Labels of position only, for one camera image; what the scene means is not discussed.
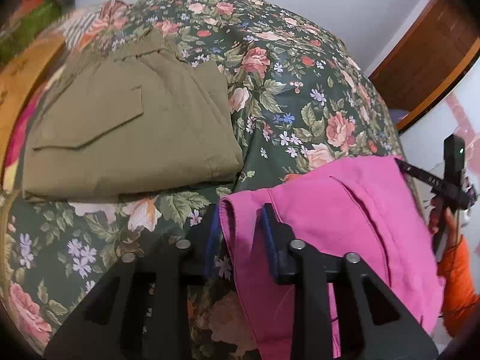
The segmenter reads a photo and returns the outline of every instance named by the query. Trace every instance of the wooden door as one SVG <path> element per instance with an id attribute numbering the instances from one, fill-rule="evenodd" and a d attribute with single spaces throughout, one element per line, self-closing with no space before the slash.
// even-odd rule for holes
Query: wooden door
<path id="1" fill-rule="evenodd" d="M 447 0 L 430 0 L 371 74 L 389 108 L 414 110 L 450 75 L 477 39 L 470 18 Z"/>

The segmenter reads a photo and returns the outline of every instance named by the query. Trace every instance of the pink object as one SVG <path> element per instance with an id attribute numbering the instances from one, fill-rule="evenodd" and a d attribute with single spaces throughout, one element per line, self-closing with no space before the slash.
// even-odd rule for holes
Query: pink object
<path id="1" fill-rule="evenodd" d="M 220 221 L 238 297 L 263 360 L 290 358 L 294 290 L 268 273 L 259 212 L 272 203 L 278 220 L 319 251 L 355 251 L 431 332 L 443 301 L 443 280 L 431 235 L 394 157 L 342 158 L 271 189 L 220 200 Z M 335 318 L 335 300 L 330 297 Z M 340 355 L 333 323 L 334 356 Z"/>

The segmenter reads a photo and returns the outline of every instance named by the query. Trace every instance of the purple flower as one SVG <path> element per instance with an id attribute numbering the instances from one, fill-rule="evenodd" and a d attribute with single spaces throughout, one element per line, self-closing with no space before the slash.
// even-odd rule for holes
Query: purple flower
<path id="1" fill-rule="evenodd" d="M 292 114 L 286 114 L 286 115 L 283 117 L 283 121 L 284 121 L 285 123 L 292 124 L 294 120 L 295 120 L 295 117 L 294 117 Z"/>

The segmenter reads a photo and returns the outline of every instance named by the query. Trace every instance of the seam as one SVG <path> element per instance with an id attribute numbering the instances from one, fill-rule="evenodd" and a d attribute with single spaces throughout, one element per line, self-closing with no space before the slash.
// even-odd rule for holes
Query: seam
<path id="1" fill-rule="evenodd" d="M 363 213 L 363 216 L 366 222 L 368 223 L 372 232 L 375 234 L 375 238 L 380 246 L 380 250 L 382 251 L 383 266 L 385 268 L 385 276 L 387 277 L 387 280 L 388 280 L 388 286 L 392 287 L 392 275 L 390 273 L 390 268 L 388 265 L 387 248 L 380 232 L 378 231 L 378 227 L 376 223 L 373 221 L 373 219 L 370 216 L 370 213 L 367 207 L 362 202 L 362 200 L 359 197 L 357 197 L 355 193 L 347 185 L 345 185 L 342 181 L 340 181 L 339 179 L 333 176 L 330 176 L 330 177 L 336 180 L 344 188 L 345 192 L 350 196 L 352 201 L 357 205 L 358 209 Z"/>

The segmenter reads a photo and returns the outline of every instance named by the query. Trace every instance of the person's hand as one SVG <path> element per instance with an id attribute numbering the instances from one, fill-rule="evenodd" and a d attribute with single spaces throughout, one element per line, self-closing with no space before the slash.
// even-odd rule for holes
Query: person's hand
<path id="1" fill-rule="evenodd" d="M 438 232 L 438 221 L 440 219 L 440 210 L 442 209 L 443 201 L 438 196 L 435 196 L 430 204 L 433 205 L 433 209 L 430 211 L 428 228 L 432 234 L 436 234 L 436 232 Z M 460 226 L 458 226 L 457 229 L 457 217 L 452 214 L 452 210 L 450 210 L 449 207 L 445 209 L 445 222 L 446 230 L 448 231 L 447 247 L 452 248 L 460 242 L 461 232 Z"/>

